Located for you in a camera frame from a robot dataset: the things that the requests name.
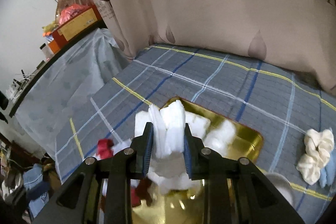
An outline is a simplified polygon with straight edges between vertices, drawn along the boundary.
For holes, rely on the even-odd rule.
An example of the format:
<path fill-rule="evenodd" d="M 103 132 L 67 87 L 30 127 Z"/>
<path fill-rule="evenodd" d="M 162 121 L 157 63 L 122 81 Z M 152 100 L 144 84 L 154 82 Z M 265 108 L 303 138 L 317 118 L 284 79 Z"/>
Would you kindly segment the red yellow cardboard box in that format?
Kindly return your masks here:
<path fill-rule="evenodd" d="M 52 37 L 60 49 L 62 49 L 75 36 L 101 20 L 102 17 L 97 7 L 95 5 L 89 6 L 89 9 L 77 14 L 63 25 L 59 25 L 58 28 L 52 32 Z"/>

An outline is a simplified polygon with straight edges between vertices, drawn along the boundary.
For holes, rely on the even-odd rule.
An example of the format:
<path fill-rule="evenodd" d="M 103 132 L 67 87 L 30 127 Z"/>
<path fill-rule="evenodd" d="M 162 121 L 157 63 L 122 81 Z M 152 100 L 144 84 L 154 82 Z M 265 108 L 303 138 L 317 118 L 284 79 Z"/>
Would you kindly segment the orange box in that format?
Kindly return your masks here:
<path fill-rule="evenodd" d="M 60 47 L 58 46 L 58 44 L 55 40 L 52 40 L 51 42 L 49 42 L 49 48 L 51 49 L 51 51 L 54 54 L 56 54 L 60 51 Z"/>

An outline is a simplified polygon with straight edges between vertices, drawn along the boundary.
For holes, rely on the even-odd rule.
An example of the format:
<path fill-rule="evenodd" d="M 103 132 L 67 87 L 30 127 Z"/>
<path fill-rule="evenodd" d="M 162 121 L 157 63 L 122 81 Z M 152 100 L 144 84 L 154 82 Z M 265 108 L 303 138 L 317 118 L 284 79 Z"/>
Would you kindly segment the red white satin cloth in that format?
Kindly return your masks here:
<path fill-rule="evenodd" d="M 97 144 L 97 151 L 94 155 L 96 159 L 103 160 L 109 159 L 116 155 L 116 153 L 124 150 L 131 145 L 131 139 L 127 139 L 120 143 L 114 144 L 112 139 L 100 139 Z M 153 198 L 149 193 L 149 189 L 152 186 L 152 180 L 144 178 L 142 180 L 130 181 L 131 192 L 131 206 L 138 207 L 141 205 L 141 201 L 145 200 L 147 206 L 151 206 Z"/>

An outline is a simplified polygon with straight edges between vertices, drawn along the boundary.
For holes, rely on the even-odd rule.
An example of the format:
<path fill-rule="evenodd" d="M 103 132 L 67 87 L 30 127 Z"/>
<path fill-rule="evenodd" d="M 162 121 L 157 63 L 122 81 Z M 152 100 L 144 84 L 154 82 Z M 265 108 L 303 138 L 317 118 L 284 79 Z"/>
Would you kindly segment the blue clothes pile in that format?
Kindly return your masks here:
<path fill-rule="evenodd" d="M 34 164 L 23 174 L 23 185 L 27 192 L 30 213 L 35 218 L 49 201 L 50 183 L 43 178 L 40 164 Z"/>

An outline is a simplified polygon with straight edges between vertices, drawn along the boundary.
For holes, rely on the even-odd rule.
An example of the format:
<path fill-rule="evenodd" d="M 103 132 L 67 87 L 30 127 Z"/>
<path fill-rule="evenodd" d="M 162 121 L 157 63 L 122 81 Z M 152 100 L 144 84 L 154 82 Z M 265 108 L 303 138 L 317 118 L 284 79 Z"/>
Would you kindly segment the red plastic bag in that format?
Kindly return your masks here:
<path fill-rule="evenodd" d="M 82 11 L 89 9 L 87 5 L 79 5 L 74 3 L 65 9 L 62 9 L 59 15 L 59 25 L 63 25 L 64 23 L 68 22 L 72 18 L 74 18 L 77 14 L 80 14 Z"/>

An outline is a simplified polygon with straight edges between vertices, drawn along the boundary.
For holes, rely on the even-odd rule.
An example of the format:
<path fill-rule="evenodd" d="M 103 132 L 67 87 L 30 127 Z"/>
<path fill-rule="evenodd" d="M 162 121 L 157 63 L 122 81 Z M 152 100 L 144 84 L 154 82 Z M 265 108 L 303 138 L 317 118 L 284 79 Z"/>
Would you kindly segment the grey plaid bedsheet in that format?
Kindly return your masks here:
<path fill-rule="evenodd" d="M 258 131 L 264 138 L 257 165 L 285 176 L 294 208 L 315 223 L 335 189 L 309 186 L 296 169 L 309 129 L 335 128 L 335 98 L 293 72 L 225 53 L 153 46 L 142 51 L 71 117 L 56 137 L 56 166 L 65 181 L 102 138 L 129 139 L 135 114 L 181 97 Z"/>

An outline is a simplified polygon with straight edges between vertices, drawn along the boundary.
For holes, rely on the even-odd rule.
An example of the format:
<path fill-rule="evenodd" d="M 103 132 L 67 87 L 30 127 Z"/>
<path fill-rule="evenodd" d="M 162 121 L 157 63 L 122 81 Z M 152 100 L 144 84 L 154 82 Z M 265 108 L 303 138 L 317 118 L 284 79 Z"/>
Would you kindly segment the gold red tin box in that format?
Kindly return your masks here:
<path fill-rule="evenodd" d="M 235 121 L 195 103 L 172 98 L 161 108 L 167 120 L 174 107 L 184 108 L 185 121 L 193 136 L 223 157 L 237 160 L 246 156 L 255 161 L 263 144 L 262 136 Z M 131 181 L 131 209 L 134 223 L 202 223 L 203 187 L 191 181 L 182 155 L 163 162 L 152 160 L 147 177 Z"/>

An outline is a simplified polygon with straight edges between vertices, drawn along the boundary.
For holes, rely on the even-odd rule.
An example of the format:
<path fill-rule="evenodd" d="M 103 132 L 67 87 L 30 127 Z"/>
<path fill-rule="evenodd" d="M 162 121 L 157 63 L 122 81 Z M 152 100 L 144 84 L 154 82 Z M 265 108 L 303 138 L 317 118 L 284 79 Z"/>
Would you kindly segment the yellow plush toy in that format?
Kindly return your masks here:
<path fill-rule="evenodd" d="M 53 22 L 51 22 L 50 24 L 46 25 L 46 26 L 42 26 L 43 29 L 43 34 L 42 36 L 49 36 L 50 34 L 52 34 L 52 32 L 54 30 L 56 30 L 58 28 L 58 24 L 56 23 L 56 21 L 54 20 Z"/>

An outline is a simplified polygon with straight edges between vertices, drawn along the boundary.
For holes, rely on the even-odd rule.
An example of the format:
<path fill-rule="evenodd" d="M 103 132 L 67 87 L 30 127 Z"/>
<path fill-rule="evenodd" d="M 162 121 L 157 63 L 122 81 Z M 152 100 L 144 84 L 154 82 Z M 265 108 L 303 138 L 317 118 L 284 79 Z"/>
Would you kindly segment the beige leaf print curtain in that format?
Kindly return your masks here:
<path fill-rule="evenodd" d="M 75 0 L 96 5 L 133 58 L 155 43 L 248 56 L 335 94 L 335 0 Z"/>

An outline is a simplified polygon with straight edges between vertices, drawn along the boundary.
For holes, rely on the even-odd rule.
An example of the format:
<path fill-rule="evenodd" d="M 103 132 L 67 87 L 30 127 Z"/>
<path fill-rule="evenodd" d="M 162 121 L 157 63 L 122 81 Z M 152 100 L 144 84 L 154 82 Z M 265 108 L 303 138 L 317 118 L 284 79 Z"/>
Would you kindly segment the cream scrunchie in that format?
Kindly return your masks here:
<path fill-rule="evenodd" d="M 301 173 L 303 180 L 314 185 L 319 182 L 321 169 L 330 160 L 334 147 L 334 135 L 331 128 L 322 132 L 309 129 L 304 137 L 305 153 L 300 157 L 296 169 Z"/>

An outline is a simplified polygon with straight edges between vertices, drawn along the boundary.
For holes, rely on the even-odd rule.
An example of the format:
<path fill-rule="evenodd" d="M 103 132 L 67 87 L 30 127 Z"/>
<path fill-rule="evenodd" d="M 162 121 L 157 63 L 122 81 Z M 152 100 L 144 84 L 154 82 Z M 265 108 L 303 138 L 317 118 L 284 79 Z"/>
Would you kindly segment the light blue towel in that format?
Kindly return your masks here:
<path fill-rule="evenodd" d="M 327 165 L 321 169 L 319 185 L 321 188 L 332 186 L 335 180 L 335 149 L 331 151 L 330 160 Z"/>

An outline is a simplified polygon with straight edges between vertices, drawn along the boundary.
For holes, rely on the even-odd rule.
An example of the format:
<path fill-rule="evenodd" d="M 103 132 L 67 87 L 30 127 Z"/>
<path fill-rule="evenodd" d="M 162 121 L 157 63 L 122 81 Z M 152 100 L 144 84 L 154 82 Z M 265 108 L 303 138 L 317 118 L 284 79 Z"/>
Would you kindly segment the steel bowl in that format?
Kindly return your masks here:
<path fill-rule="evenodd" d="M 285 197 L 285 199 L 294 207 L 295 196 L 290 182 L 281 174 L 267 172 L 264 174 L 267 179 L 276 187 L 276 189 Z"/>

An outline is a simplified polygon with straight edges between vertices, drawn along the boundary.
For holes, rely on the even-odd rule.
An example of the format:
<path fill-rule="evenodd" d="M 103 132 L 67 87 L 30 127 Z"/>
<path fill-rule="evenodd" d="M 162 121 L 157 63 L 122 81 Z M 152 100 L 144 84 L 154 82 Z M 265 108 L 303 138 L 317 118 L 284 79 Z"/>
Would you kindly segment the white towel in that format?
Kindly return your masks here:
<path fill-rule="evenodd" d="M 183 104 L 176 100 L 159 109 L 154 104 L 148 109 L 154 128 L 154 153 L 157 159 L 166 159 L 184 151 L 186 114 Z"/>

